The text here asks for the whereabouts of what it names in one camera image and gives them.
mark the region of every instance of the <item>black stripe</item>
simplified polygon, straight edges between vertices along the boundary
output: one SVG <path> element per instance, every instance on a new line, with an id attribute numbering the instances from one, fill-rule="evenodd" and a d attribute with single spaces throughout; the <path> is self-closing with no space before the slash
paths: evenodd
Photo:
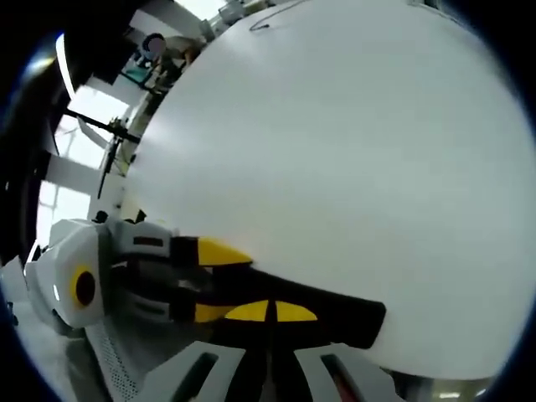
<path id="1" fill-rule="evenodd" d="M 133 243 L 135 245 L 154 245 L 155 247 L 164 246 L 164 240 L 157 239 L 156 237 L 137 236 L 134 238 Z"/>
<path id="2" fill-rule="evenodd" d="M 169 244 L 169 256 L 173 266 L 199 266 L 198 238 L 172 237 Z"/>

